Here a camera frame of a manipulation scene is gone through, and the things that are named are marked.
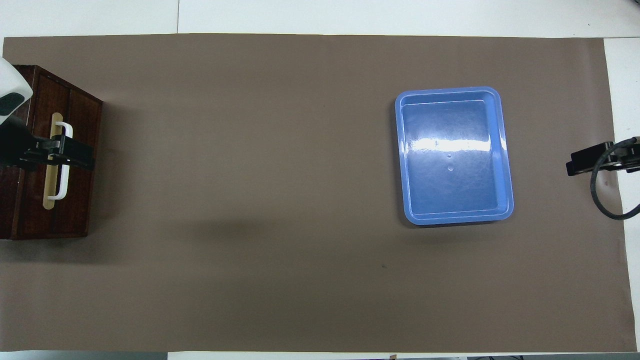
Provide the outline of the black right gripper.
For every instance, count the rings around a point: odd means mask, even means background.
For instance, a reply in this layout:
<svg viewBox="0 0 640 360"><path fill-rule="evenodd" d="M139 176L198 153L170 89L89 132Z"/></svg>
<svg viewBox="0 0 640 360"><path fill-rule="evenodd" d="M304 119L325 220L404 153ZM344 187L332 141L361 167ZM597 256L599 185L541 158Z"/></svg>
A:
<svg viewBox="0 0 640 360"><path fill-rule="evenodd" d="M570 160L566 163L566 173L569 177L593 171L598 159L608 150L607 158L610 164L607 170L626 171L626 173L638 173L640 171L640 141L639 137L629 137L623 141L601 142L588 146L570 154Z"/></svg>

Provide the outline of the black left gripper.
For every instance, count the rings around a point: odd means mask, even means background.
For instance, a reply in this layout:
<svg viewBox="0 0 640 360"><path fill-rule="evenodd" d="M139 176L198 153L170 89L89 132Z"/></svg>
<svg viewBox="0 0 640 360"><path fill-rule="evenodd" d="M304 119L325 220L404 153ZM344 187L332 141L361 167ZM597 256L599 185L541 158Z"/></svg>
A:
<svg viewBox="0 0 640 360"><path fill-rule="evenodd" d="M2 124L0 130L0 165L34 171L40 164L69 166L93 171L94 148L64 134L50 138L50 154L39 148L43 137L36 137L22 124Z"/></svg>

